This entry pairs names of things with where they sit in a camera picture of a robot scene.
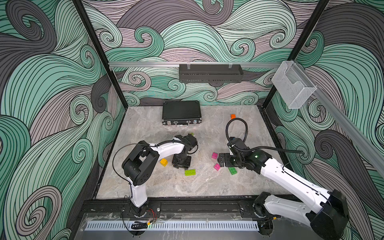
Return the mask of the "dark green long lego brick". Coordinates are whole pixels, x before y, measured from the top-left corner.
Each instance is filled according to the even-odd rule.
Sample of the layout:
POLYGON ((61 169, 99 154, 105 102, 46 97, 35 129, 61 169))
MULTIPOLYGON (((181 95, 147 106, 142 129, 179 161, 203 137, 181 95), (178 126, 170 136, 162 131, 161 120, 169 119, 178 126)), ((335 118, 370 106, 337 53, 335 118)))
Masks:
POLYGON ((237 170, 236 170, 236 168, 230 167, 230 168, 228 168, 228 170, 229 170, 229 172, 230 172, 231 175, 235 175, 235 174, 237 174, 237 170))

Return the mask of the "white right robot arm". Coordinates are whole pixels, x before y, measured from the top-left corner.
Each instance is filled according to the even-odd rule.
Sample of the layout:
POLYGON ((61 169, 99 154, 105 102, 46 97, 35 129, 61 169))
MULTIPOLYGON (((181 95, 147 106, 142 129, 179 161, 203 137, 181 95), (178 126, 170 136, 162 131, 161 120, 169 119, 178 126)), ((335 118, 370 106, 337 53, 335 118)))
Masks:
POLYGON ((339 190, 329 191, 311 183, 263 150, 250 154, 220 153, 217 161, 221 167, 245 168, 256 172, 299 199, 295 202, 263 193, 254 204, 258 216, 279 215, 289 218, 311 227, 324 240, 342 237, 349 221, 349 209, 346 196, 339 190))

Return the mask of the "yellow lego brick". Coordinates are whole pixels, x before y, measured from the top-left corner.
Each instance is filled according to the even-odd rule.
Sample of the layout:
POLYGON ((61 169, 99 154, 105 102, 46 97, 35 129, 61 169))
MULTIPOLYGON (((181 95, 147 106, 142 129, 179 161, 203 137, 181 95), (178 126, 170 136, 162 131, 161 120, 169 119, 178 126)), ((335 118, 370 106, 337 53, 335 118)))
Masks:
POLYGON ((168 164, 168 160, 166 160, 166 159, 161 159, 160 164, 161 164, 163 167, 166 167, 167 164, 168 164))

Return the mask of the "lime green lego brick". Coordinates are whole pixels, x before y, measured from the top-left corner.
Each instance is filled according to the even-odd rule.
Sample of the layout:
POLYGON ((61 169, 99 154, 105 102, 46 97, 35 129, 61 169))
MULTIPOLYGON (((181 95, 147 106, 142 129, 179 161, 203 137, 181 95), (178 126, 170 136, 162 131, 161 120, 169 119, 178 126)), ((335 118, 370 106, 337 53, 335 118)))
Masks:
POLYGON ((185 170, 185 176, 195 176, 196 175, 196 170, 195 169, 190 169, 190 170, 185 170))

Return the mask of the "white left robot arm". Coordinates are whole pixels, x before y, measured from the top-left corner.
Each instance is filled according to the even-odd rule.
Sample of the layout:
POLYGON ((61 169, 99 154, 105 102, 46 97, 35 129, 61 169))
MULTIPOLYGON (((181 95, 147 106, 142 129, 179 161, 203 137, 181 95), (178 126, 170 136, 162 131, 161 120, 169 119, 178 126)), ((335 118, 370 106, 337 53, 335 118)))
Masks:
POLYGON ((150 145, 145 141, 135 144, 122 163, 125 178, 130 184, 132 203, 131 212, 136 217, 142 217, 147 212, 148 195, 146 182, 151 177, 156 164, 163 158, 171 155, 187 155, 195 148, 187 140, 173 138, 158 144, 150 145))

